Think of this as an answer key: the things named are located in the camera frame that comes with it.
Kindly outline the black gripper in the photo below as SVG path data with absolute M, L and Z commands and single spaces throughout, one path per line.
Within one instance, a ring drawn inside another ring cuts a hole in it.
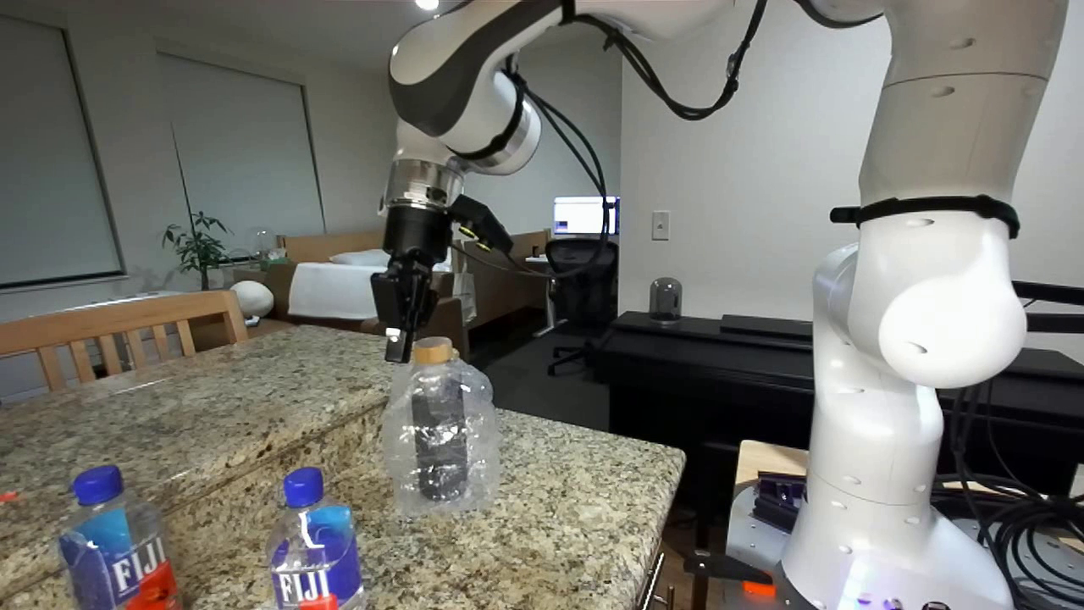
M 433 267 L 446 258 L 451 219 L 442 211 L 395 207 L 384 232 L 389 255 L 384 270 L 369 274 L 375 315 L 385 327 L 385 362 L 405 362 L 416 349 L 436 292 L 431 289 Z

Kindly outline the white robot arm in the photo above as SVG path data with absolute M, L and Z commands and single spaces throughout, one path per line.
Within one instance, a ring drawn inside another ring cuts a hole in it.
M 385 353 L 427 320 L 463 172 L 515 172 L 541 136 L 509 57 L 565 23 L 670 39 L 723 0 L 461 0 L 385 61 L 397 109 L 385 239 L 372 278 Z M 807 505 L 778 560 L 789 610 L 1017 610 L 1011 576 L 933 507 L 944 390 L 1004 374 L 1026 315 L 1011 278 L 1014 180 L 1071 0 L 800 0 L 828 26 L 885 21 L 892 61 L 835 216 L 859 242 L 815 274 Z

